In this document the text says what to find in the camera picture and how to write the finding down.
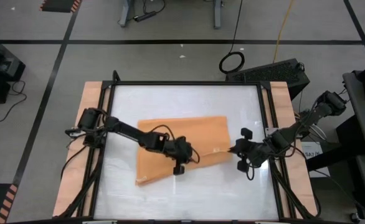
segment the concrete floor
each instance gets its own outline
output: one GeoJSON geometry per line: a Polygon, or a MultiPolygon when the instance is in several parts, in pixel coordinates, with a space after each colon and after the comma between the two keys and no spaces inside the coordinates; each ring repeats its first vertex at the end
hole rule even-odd
{"type": "MultiPolygon", "coordinates": [[[[122,29],[117,21],[122,1],[83,0],[71,33],[67,28],[71,14],[40,12],[40,1],[0,0],[0,40],[26,65],[28,99],[13,109],[0,123],[0,183],[11,183],[18,167],[36,114],[43,112],[37,136],[19,186],[9,222],[50,218],[59,187],[59,174],[65,162],[64,130],[73,126],[83,85],[87,81],[107,80],[116,69],[122,80],[223,80],[219,60],[230,44],[122,44],[121,42],[65,44],[70,40],[230,40],[234,36],[239,0],[225,1],[222,28],[213,29],[211,2],[166,0],[166,9],[157,16],[122,29]],[[31,40],[17,42],[14,40],[31,40]],[[39,108],[48,82],[54,81],[45,108],[39,108]]],[[[365,33],[365,1],[350,0],[365,33]]],[[[154,0],[149,7],[159,7],[154,0]]],[[[237,39],[276,40],[289,0],[244,1],[237,39]]],[[[134,11],[141,14],[142,2],[134,11]]],[[[343,0],[297,0],[283,30],[282,40],[310,40],[306,45],[284,44],[278,60],[296,58],[303,62],[311,83],[305,88],[301,110],[325,90],[340,92],[342,74],[365,68],[365,47],[343,0]]],[[[244,68],[272,62],[273,44],[237,44],[245,54],[244,68]]],[[[237,63],[226,61],[228,67],[237,63]]],[[[0,105],[0,117],[15,102],[0,105]]],[[[293,100],[298,110],[299,99],[293,100]]],[[[353,115],[351,105],[339,117],[319,123],[328,140],[336,142],[334,131],[353,115]]],[[[323,206],[322,217],[348,222],[354,206],[338,190],[315,183],[323,206]]]]}

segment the table leg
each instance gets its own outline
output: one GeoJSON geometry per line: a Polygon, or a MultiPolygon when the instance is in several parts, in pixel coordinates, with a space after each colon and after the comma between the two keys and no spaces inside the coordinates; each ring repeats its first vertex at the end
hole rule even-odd
{"type": "Polygon", "coordinates": [[[119,25],[121,27],[125,27],[128,22],[128,13],[130,11],[131,6],[134,4],[134,0],[124,0],[123,1],[123,10],[121,12],[121,17],[119,20],[119,25]]]}
{"type": "Polygon", "coordinates": [[[214,0],[214,28],[221,28],[221,0],[214,0]]]}

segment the folded cloth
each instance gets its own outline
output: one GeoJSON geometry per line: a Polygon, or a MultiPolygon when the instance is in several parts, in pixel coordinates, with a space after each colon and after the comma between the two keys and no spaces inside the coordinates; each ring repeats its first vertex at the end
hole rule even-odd
{"type": "MultiPolygon", "coordinates": [[[[194,162],[185,164],[186,171],[211,166],[232,158],[232,154],[227,152],[230,148],[230,137],[225,116],[143,120],[138,121],[138,129],[148,132],[162,124],[167,125],[176,138],[185,136],[186,141],[191,143],[201,157],[198,164],[194,162]]],[[[155,131],[169,133],[165,127],[155,131]]],[[[192,152],[192,159],[195,161],[198,159],[195,152],[192,152]]],[[[139,147],[136,185],[148,184],[172,175],[175,165],[176,161],[171,158],[139,147]]]]}

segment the black keyboard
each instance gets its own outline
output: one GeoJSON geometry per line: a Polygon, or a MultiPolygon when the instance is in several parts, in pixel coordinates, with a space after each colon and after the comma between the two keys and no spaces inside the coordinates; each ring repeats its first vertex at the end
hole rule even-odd
{"type": "Polygon", "coordinates": [[[291,84],[300,80],[298,73],[299,70],[293,68],[291,63],[285,62],[269,67],[241,71],[239,74],[234,75],[232,80],[237,82],[268,80],[291,84]]]}

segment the white table surface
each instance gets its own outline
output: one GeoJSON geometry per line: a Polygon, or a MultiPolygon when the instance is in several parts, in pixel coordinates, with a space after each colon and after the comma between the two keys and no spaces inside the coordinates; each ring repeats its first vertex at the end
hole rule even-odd
{"type": "MultiPolygon", "coordinates": [[[[256,86],[117,86],[111,115],[135,127],[142,119],[226,116],[231,146],[243,127],[254,132],[253,141],[264,138],[256,86]]],[[[139,187],[137,149],[108,135],[96,219],[278,220],[268,162],[253,181],[236,169],[234,156],[139,187]]]]}

